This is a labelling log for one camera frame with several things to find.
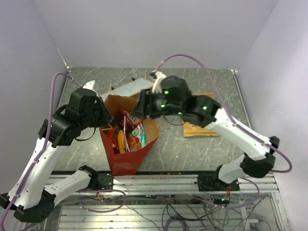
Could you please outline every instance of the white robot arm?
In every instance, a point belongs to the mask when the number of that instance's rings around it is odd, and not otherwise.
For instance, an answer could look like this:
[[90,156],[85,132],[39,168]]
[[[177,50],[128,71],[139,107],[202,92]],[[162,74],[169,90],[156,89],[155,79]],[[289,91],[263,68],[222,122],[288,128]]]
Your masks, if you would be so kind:
[[[52,185],[46,182],[66,146],[80,136],[86,128],[106,126],[113,119],[106,110],[103,101],[94,90],[95,81],[86,83],[71,94],[68,105],[60,107],[52,115],[51,134],[42,156],[36,160],[45,142],[48,120],[39,131],[39,138],[34,152],[18,182],[8,193],[0,195],[0,206],[6,208],[14,201],[14,216],[21,222],[40,223],[53,208],[66,197],[80,189],[95,189],[98,184],[98,173],[88,167],[80,167],[73,175]],[[35,162],[30,174],[26,172]],[[16,195],[17,189],[26,176],[22,191]]]
[[141,91],[139,102],[131,112],[133,116],[144,119],[148,115],[152,118],[181,115],[184,121],[215,131],[244,151],[236,160],[217,168],[218,181],[229,184],[245,175],[262,178],[273,168],[274,151],[269,145],[277,148],[277,137],[262,136],[234,117],[230,119],[226,110],[208,96],[192,96],[185,80],[177,76],[167,77],[162,72],[152,72],[151,76],[155,79],[153,89]]

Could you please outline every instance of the metal bracket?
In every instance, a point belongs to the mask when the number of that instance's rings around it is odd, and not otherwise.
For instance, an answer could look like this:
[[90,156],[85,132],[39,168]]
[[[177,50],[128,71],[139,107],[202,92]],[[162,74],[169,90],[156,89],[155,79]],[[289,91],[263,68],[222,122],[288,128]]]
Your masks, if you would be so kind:
[[101,189],[112,189],[114,178],[110,173],[100,173],[98,174],[98,182],[101,185]]
[[217,181],[217,174],[215,171],[207,171],[201,175],[198,175],[197,182],[200,192],[212,192],[212,191],[226,191],[227,187],[231,187],[231,191],[239,191],[238,180],[233,181],[231,184],[223,184]]

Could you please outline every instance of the red paper bag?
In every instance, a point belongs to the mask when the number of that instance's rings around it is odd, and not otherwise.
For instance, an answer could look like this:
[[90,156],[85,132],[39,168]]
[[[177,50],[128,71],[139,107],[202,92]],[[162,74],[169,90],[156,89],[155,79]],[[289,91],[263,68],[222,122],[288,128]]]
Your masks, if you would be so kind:
[[[121,109],[130,112],[136,105],[137,100],[131,97],[123,97],[118,95],[108,95],[104,101],[107,110],[114,116],[114,121],[121,117]],[[159,129],[153,119],[145,119],[142,121],[147,145],[138,151],[130,153],[115,154],[112,144],[107,137],[107,130],[102,130],[108,127],[100,128],[100,134],[106,150],[108,164],[111,174],[115,176],[135,175],[139,165],[148,154],[149,150],[156,142]]]

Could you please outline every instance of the marble tabletop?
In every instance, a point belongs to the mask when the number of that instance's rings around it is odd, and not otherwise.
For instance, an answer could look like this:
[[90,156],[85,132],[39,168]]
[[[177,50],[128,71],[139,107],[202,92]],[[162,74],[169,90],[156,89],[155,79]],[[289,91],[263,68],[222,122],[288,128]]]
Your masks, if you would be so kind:
[[[131,78],[147,78],[152,68],[87,68],[71,67],[71,76],[85,84],[95,80],[99,85],[98,94],[108,92],[131,81]],[[207,74],[198,68],[163,68],[167,76],[184,78],[192,92],[213,92]],[[247,124],[239,90],[230,70],[211,70],[224,100],[232,115]],[[61,105],[68,103],[70,94],[77,87],[69,81],[64,89]],[[168,116],[172,123],[181,123],[178,116]],[[160,135],[139,167],[140,171],[188,171],[215,170],[217,166],[236,159],[242,150],[223,137],[184,138],[182,126],[172,126],[163,118],[157,119]],[[91,128],[82,132],[80,139],[91,136]],[[98,131],[88,141],[73,143],[62,154],[55,171],[76,171],[88,165],[95,170],[109,170],[103,143]]]

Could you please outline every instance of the brown paper bag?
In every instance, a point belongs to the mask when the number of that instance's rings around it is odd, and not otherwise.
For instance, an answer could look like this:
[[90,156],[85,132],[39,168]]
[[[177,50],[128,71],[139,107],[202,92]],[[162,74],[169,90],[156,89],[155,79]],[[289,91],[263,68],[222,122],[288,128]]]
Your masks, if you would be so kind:
[[[105,107],[113,115],[114,121],[121,116],[121,109],[130,112],[137,104],[137,100],[131,97],[108,95],[104,101]],[[150,151],[159,136],[159,128],[154,119],[144,119],[142,121],[146,146],[135,152],[115,154],[112,144],[107,137],[107,130],[100,129],[101,138],[106,151],[108,164],[112,176],[135,175],[136,171]]]
[[[193,95],[207,95],[207,96],[211,97],[212,99],[214,98],[214,93],[212,93],[212,92],[209,92],[209,93],[193,93]],[[206,129],[206,128],[201,128],[198,125],[190,124],[188,122],[183,124],[183,128],[184,128],[184,137],[220,136],[216,132],[210,131],[209,129]]]

